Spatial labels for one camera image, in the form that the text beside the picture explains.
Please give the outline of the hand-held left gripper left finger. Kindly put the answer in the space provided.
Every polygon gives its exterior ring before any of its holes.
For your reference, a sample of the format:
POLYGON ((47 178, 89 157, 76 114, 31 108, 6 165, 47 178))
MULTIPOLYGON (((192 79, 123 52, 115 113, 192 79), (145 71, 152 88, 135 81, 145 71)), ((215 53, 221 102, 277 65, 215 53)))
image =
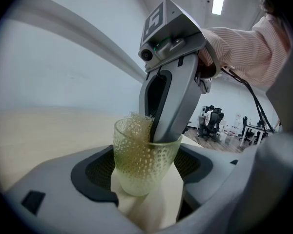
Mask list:
POLYGON ((47 160, 6 193, 18 217, 40 234, 142 234, 111 191, 112 145, 47 160))

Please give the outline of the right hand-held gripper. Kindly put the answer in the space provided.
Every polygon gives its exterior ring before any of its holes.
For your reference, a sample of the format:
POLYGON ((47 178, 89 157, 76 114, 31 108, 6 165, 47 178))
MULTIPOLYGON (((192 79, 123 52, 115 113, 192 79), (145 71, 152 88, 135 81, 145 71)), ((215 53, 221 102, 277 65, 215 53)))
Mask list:
POLYGON ((153 118, 151 141, 174 142, 194 112, 199 87, 204 94, 210 92, 211 80, 220 72, 216 52, 186 11, 163 0, 145 21, 138 55, 147 72, 139 94, 139 114, 153 118), (196 71, 197 54, 203 50, 212 63, 196 71))

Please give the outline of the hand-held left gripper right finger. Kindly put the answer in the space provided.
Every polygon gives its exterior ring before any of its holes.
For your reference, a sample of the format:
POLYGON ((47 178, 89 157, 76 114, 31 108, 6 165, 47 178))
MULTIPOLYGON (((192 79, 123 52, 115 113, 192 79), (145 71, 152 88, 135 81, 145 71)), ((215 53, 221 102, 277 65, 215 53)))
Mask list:
POLYGON ((293 131, 241 154, 181 144, 175 166, 193 211, 165 234, 242 234, 264 220, 293 183, 293 131))

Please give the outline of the yellow mesh scrubber sponge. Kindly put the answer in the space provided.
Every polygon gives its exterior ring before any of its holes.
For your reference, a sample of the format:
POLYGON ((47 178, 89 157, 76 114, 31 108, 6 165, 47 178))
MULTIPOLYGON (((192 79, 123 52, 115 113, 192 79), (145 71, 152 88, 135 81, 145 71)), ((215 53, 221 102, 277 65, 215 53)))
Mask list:
POLYGON ((153 117, 131 112, 125 120, 124 134, 141 142, 150 142, 153 122, 153 117))

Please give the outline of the translucent green dimpled cup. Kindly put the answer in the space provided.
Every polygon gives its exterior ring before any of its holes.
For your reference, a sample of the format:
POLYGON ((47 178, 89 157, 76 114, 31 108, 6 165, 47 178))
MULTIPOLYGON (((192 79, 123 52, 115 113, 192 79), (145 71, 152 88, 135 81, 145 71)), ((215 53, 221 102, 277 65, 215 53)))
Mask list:
POLYGON ((113 153, 121 187, 132 196, 147 195, 164 178, 179 150, 174 142, 141 142, 124 134, 126 117, 114 124, 113 153))

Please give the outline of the person's right forearm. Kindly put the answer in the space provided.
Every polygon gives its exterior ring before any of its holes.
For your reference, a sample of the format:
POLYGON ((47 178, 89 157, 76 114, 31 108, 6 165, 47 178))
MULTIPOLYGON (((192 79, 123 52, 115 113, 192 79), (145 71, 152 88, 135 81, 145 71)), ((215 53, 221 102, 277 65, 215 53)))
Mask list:
POLYGON ((213 27, 202 29, 220 66, 254 86, 271 86, 290 51, 290 40, 281 19, 262 17, 250 31, 213 27))

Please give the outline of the black office chair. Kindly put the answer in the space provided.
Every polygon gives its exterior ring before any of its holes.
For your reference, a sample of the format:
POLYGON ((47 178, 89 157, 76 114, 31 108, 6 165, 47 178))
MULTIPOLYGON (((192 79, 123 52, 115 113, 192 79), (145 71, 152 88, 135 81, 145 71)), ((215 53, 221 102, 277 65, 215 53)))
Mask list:
POLYGON ((242 136, 239 138, 239 140, 242 140, 243 135, 245 135, 244 141, 247 141, 249 143, 249 145, 251 145, 252 140, 251 138, 254 137, 254 132, 250 129, 246 129, 246 125, 247 125, 247 120, 248 118, 246 116, 243 117, 242 121, 243 121, 243 130, 242 130, 242 136))
POLYGON ((209 122, 204 125, 203 128, 203 139, 205 141, 211 138, 214 142, 216 141, 216 135, 219 132, 219 124, 224 117, 224 113, 221 112, 220 108, 215 108, 210 114, 209 122))

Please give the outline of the white desk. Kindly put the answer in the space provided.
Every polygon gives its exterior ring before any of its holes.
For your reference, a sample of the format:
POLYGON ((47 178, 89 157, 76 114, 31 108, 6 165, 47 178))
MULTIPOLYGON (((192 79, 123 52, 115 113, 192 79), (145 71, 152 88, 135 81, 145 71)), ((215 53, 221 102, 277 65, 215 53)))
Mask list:
MULTIPOLYGON (((263 138, 263 134, 273 134, 274 133, 274 130, 266 130, 265 128, 260 128, 260 127, 256 127, 256 126, 253 126, 253 125, 246 125, 246 129, 254 130, 254 137, 253 137, 253 139, 257 135, 257 132, 260 132, 260 135, 258 137, 258 140, 256 141, 256 145, 259 145, 261 143, 261 140, 263 138)), ((242 138, 242 140, 240 142, 239 147, 242 147, 243 146, 244 138, 245 138, 245 135, 243 135, 243 138, 242 138)))

